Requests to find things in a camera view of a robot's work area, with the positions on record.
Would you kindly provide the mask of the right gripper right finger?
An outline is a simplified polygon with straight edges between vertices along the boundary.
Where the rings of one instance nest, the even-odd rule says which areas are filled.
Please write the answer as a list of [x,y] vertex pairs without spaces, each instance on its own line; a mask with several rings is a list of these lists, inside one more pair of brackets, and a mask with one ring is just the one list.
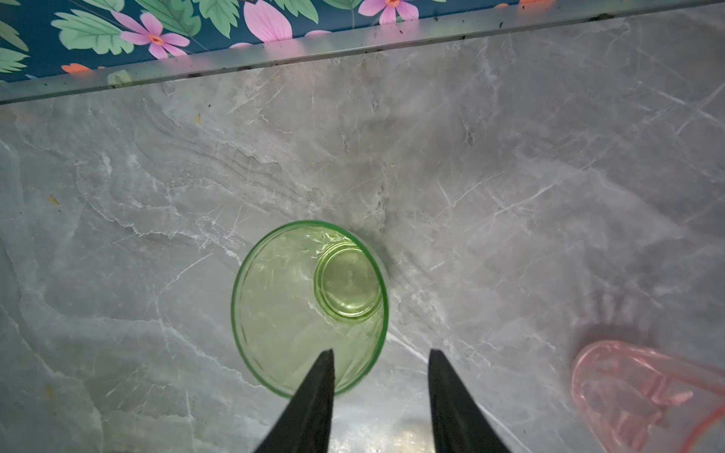
[[430,351],[428,387],[436,452],[510,452],[438,349]]

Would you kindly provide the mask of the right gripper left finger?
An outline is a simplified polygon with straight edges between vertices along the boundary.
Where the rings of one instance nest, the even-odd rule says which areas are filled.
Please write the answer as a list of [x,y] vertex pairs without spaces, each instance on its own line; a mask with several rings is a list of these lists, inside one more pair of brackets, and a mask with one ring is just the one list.
[[334,354],[328,349],[320,353],[256,452],[327,452],[334,383]]

